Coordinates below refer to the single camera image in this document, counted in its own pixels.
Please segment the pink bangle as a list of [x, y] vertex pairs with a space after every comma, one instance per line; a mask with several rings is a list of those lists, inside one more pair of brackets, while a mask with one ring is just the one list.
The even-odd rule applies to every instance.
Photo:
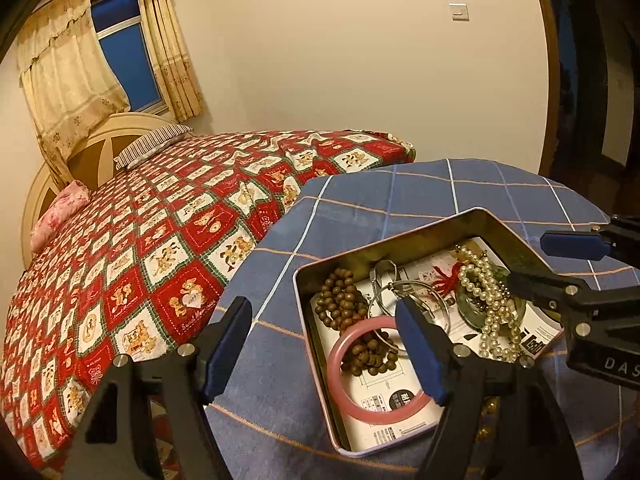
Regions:
[[344, 419], [392, 426], [432, 403], [405, 356], [388, 367], [388, 345], [400, 343], [395, 319], [382, 315], [349, 326], [326, 350], [326, 392]]

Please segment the red cord pendant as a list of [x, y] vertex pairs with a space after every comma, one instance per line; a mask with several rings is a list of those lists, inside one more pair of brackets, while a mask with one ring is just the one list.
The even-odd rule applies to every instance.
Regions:
[[462, 266], [462, 262], [455, 263], [449, 273], [444, 272], [439, 266], [434, 266], [433, 270], [436, 273], [436, 278], [432, 281], [431, 286], [439, 296], [445, 298], [450, 292], [456, 290], [460, 281], [459, 273]]

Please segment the thin silver bangle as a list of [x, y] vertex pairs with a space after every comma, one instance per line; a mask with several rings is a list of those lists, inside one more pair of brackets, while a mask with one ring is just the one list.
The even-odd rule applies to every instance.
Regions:
[[[452, 343], [448, 337], [450, 319], [446, 302], [431, 285], [417, 280], [370, 277], [372, 300], [370, 307], [378, 308], [378, 316], [361, 322], [365, 333], [372, 333], [381, 344], [410, 358], [444, 362], [450, 357]], [[445, 326], [437, 324], [435, 311], [414, 291], [426, 289], [444, 311]]]

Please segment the blue plaid tablecloth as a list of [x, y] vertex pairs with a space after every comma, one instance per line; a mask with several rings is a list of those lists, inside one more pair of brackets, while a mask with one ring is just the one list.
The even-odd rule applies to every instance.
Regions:
[[474, 159], [310, 180], [221, 301], [233, 479], [634, 479], [639, 256], [565, 185]]

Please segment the red patterned bedspread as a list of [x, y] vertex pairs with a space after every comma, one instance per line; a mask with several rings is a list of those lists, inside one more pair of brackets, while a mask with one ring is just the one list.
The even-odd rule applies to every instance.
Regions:
[[32, 259], [6, 317], [1, 413], [29, 463], [61, 477], [114, 356], [195, 337], [268, 230], [318, 177], [412, 162], [388, 133], [187, 136], [101, 185]]

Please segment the pink floral pillow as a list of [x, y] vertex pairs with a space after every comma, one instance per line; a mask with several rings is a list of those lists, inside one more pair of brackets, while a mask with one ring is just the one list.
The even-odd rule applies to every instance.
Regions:
[[66, 185], [32, 228], [29, 239], [30, 251], [33, 254], [41, 252], [66, 221], [87, 206], [90, 200], [91, 192], [85, 183], [73, 180]]

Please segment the striped grey pillow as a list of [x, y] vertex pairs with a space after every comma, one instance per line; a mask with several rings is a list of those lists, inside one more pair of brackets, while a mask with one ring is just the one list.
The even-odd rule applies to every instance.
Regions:
[[175, 124], [153, 129], [139, 136], [114, 158], [115, 169], [134, 169], [165, 148], [190, 136], [192, 132], [193, 129], [189, 126]]

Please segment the cream wooden headboard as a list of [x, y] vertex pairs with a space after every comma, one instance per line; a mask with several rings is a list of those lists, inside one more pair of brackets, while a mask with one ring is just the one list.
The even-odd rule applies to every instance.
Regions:
[[[160, 115], [142, 112], [113, 114], [76, 146], [68, 160], [70, 173], [75, 179], [84, 182], [91, 191], [95, 191], [114, 176], [114, 157], [126, 146], [142, 134], [174, 122], [175, 119], [168, 112]], [[49, 168], [42, 165], [32, 181], [23, 210], [21, 250], [25, 268], [32, 261], [30, 232], [56, 194], [58, 188], [51, 178]]]

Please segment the cream curtain left panel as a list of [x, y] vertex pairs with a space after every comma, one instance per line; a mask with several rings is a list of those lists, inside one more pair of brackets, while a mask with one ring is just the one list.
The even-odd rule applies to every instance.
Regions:
[[65, 188], [76, 146], [130, 110], [100, 46], [91, 0], [51, 0], [33, 13], [17, 35], [17, 67], [40, 152], [54, 184]]

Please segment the cream curtain panel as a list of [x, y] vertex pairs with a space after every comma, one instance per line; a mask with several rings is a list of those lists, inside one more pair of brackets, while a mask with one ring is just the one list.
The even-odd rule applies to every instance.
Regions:
[[17, 35], [17, 67], [40, 152], [54, 184], [65, 188], [76, 146], [130, 110], [100, 46], [91, 0], [51, 0], [33, 13]]
[[137, 0], [143, 38], [163, 101], [178, 120], [203, 113], [204, 99], [172, 0]]

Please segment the cream curtain right panel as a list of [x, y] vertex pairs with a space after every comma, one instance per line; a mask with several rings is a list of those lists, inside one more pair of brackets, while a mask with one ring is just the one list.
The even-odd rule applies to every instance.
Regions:
[[178, 120], [203, 113], [204, 99], [172, 0], [137, 0], [143, 38], [163, 101]]

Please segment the window with blue blind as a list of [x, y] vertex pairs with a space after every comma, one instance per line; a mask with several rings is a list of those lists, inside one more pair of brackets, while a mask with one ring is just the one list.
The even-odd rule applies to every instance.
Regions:
[[167, 114], [143, 37], [138, 0], [91, 0], [91, 13], [99, 44], [130, 110]]

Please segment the white wall switch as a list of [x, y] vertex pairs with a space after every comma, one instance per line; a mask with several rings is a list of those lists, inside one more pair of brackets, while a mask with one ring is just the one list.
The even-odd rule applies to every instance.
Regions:
[[470, 20], [469, 8], [465, 3], [450, 2], [449, 10], [451, 18], [456, 22], [468, 22]]

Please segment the dark wooden door frame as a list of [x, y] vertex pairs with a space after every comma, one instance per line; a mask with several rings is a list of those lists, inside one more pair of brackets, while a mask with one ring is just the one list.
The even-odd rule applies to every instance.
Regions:
[[558, 129], [560, 118], [561, 65], [559, 54], [559, 38], [556, 29], [555, 13], [552, 0], [539, 0], [544, 39], [547, 46], [548, 60], [548, 106], [546, 132], [539, 165], [539, 173], [544, 177], [551, 176], [556, 149], [558, 148]]

